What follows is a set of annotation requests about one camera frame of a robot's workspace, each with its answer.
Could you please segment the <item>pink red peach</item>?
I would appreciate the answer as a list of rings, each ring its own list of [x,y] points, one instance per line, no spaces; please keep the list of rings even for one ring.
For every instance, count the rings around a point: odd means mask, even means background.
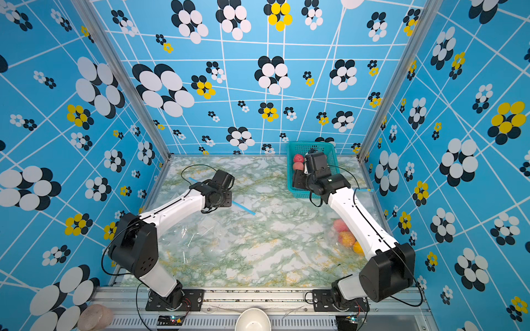
[[[337,219],[333,223],[333,228],[338,233],[349,232],[349,227],[342,219]]]

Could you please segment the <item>red yellow peach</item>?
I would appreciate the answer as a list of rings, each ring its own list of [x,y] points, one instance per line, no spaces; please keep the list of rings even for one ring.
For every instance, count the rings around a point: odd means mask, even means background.
[[[355,236],[351,232],[339,233],[338,241],[345,248],[352,248],[353,244],[357,242]]]

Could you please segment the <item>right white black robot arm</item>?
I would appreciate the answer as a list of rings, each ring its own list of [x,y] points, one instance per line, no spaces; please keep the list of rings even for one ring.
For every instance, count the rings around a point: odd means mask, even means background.
[[[340,216],[367,260],[359,273],[332,283],[331,295],[338,310],[346,310],[353,301],[365,297],[380,302],[416,284],[413,248],[399,244],[375,221],[344,176],[328,171],[309,175],[297,170],[293,184],[309,191],[312,197],[320,197]]]

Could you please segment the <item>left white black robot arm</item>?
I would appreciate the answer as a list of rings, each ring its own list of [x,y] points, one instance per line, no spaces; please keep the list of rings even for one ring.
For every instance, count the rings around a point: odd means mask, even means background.
[[[192,184],[176,199],[140,215],[128,213],[106,253],[118,266],[141,281],[171,310],[184,301],[182,283],[170,274],[159,258],[159,238],[183,219],[196,213],[210,213],[232,204],[234,179],[208,179]]]

